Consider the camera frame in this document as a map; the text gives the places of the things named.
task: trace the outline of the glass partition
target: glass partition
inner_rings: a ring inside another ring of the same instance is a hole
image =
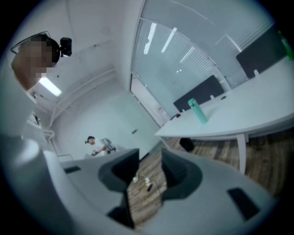
[[[176,27],[213,59],[232,88],[248,80],[236,55],[275,23],[256,0],[147,0],[142,17]]]
[[[163,25],[141,20],[132,72],[170,116],[179,111],[173,102],[214,75],[228,90],[227,81],[210,58],[190,40]]]

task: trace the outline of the teal water bottle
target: teal water bottle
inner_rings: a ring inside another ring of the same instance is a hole
[[[196,102],[195,99],[190,99],[188,101],[188,104],[202,124],[205,124],[208,122],[207,117],[205,116],[204,112],[202,111],[202,109],[200,108],[199,104]]]

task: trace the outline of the person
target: person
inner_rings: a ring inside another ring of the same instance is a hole
[[[36,106],[30,91],[60,57],[58,43],[47,35],[38,34],[18,44],[11,67],[7,57],[0,60],[0,134],[8,136],[22,135]]]
[[[105,151],[107,154],[116,152],[116,148],[107,138],[104,139],[95,139],[93,136],[89,136],[85,144],[95,145],[96,149],[92,152],[91,156],[95,157],[97,154]]]
[[[11,68],[21,86],[28,91],[39,82],[47,68],[55,66],[59,57],[58,43],[46,34],[40,34],[19,46]]]

